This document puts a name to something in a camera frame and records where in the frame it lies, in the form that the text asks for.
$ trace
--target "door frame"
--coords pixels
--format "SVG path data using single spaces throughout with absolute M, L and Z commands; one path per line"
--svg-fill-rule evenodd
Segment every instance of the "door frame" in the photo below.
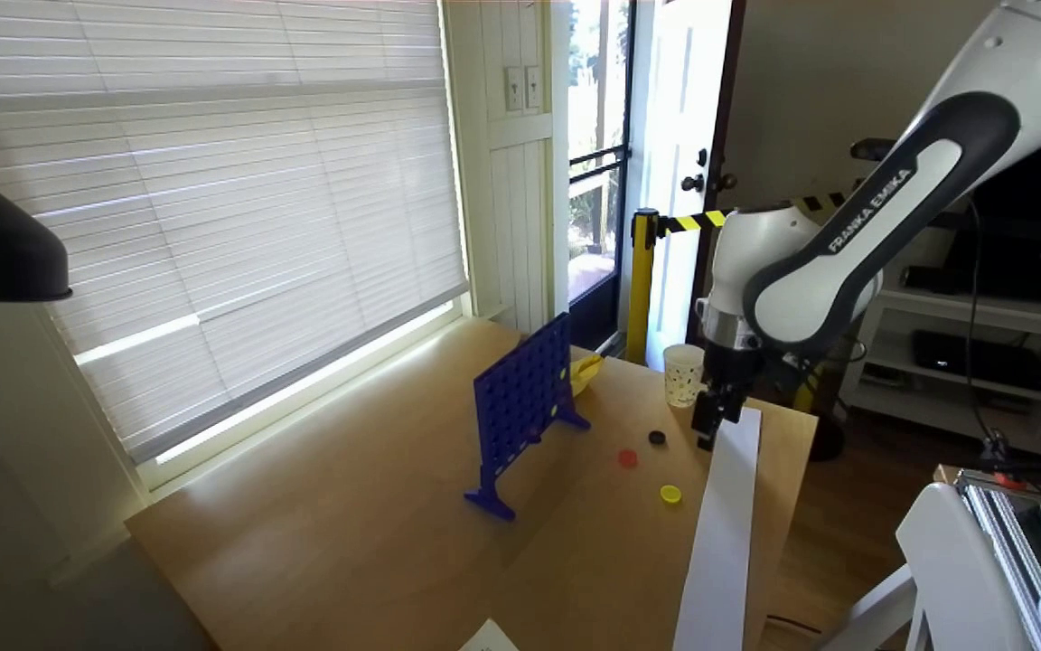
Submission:
M 750 0 L 729 0 L 729 3 L 734 8 L 729 8 L 729 31 L 726 31 L 726 56 L 723 56 L 723 92 L 715 102 L 715 126 L 712 126 L 712 145 L 710 145 L 705 210 L 715 210 L 715 196 L 720 196 L 723 180 L 734 178 L 734 174 L 726 174 L 726 153 L 729 153 L 729 113 L 734 113 L 734 91 L 738 91 L 738 56 L 743 56 Z M 699 262 L 693 262 L 690 324 L 687 324 L 690 344 L 703 344 L 699 300 L 712 290 L 712 278 L 710 278 L 712 245 L 715 245 L 715 232 L 703 232 L 703 248 L 699 248 Z
M 634 274 L 634 232 L 630 232 L 630 216 L 639 210 L 630 198 L 639 196 L 639 167 L 644 156 L 638 156 L 634 145 L 644 139 L 644 124 L 646 124 L 646 91 L 652 91 L 652 65 L 646 65 L 646 50 L 652 50 L 652 36 L 655 36 L 655 18 L 659 18 L 659 3 L 662 0 L 630 0 L 630 60 L 626 65 L 626 130 L 622 130 L 622 145 L 630 153 L 626 169 L 622 169 L 622 207 L 620 207 L 620 245 L 615 245 L 615 335 L 608 341 L 608 348 L 620 348 L 626 335 L 626 312 L 630 312 L 630 274 Z M 551 160 L 555 160 L 555 241 L 551 241 L 551 262 L 555 262 L 555 312 L 571 312 L 567 300 L 567 178 L 571 178 L 571 160 L 567 160 L 567 3 L 551 3 L 551 104 L 555 104 L 555 145 L 551 145 Z M 726 126 L 729 126 L 729 107 L 734 107 L 734 83 L 738 83 L 738 56 L 743 56 L 743 36 L 744 36 L 744 11 L 750 0 L 729 0 L 729 31 L 726 31 L 726 56 L 723 56 L 723 91 L 720 91 L 720 107 L 715 107 L 715 130 L 712 130 L 712 145 L 710 145 L 710 178 L 723 174 L 726 162 Z M 715 184 L 705 186 L 705 207 L 715 207 Z M 703 294 L 710 294 L 710 262 L 712 262 L 712 235 L 703 235 L 703 256 L 693 267 L 693 300 Z M 687 341 L 693 341 L 703 333 L 703 319 L 693 319 L 690 312 L 690 329 Z

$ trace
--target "white wall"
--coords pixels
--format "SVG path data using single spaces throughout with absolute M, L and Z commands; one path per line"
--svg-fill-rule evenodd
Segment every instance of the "white wall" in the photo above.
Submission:
M 0 304 L 0 640 L 146 503 L 45 307 Z
M 540 329 L 564 307 L 564 65 L 551 0 L 444 0 L 474 312 Z M 540 107 L 505 113 L 505 65 L 544 69 Z
M 997 0 L 750 0 L 720 207 L 851 186 Z

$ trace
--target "white shelf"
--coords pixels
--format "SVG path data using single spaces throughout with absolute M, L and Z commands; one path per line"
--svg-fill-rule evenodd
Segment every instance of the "white shelf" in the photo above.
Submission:
M 912 333 L 965 333 L 965 320 L 969 295 L 883 290 L 859 324 L 869 356 L 852 362 L 843 378 L 847 401 L 869 412 L 985 436 L 974 408 L 976 397 L 992 431 L 1000 431 L 1014 447 L 1041 456 L 1041 389 L 992 378 L 974 378 L 969 386 L 957 373 L 915 365 Z M 1041 354 L 1041 304 L 981 300 L 976 320 L 981 335 L 1028 341 Z
M 851 404 L 885 412 L 896 419 L 956 431 L 965 436 L 985 436 L 985 427 L 965 401 L 965 392 L 933 392 L 933 389 L 896 389 L 896 386 L 874 386 L 865 383 L 858 392 L 851 392 Z M 986 427 L 1000 431 L 1004 436 L 1030 436 L 1037 431 L 1041 412 L 997 412 L 992 404 L 981 404 L 981 417 Z
M 906 376 L 926 376 L 926 378 L 935 378 L 935 383 L 957 383 L 957 386 L 965 386 L 965 376 L 915 365 L 915 356 L 912 356 L 906 348 L 883 344 L 883 341 L 879 341 L 874 351 L 869 354 L 869 365 L 883 365 L 883 367 L 896 367 L 896 373 L 906 373 Z M 976 389 L 994 389 L 994 392 L 1028 397 L 1028 401 L 1041 401 L 1041 389 L 1028 389 L 1028 386 L 1014 386 L 1014 383 L 974 378 L 974 386 L 976 386 Z

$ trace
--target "table surface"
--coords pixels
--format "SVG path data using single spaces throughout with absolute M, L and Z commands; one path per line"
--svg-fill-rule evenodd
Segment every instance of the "table surface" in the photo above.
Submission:
M 516 344 L 464 320 L 132 520 L 221 646 L 461 646 L 497 617 L 516 646 L 674 646 L 710 452 L 662 376 L 608 356 L 577 412 L 479 483 L 474 376 Z M 762 408 L 750 640 L 790 540 L 812 417 Z M 682 505 L 659 500 L 682 489 Z

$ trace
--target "white window blind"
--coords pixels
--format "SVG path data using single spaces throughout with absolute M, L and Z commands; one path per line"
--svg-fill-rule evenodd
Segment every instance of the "white window blind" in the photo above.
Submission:
M 134 459 L 464 294 L 433 0 L 0 0 L 0 190 Z

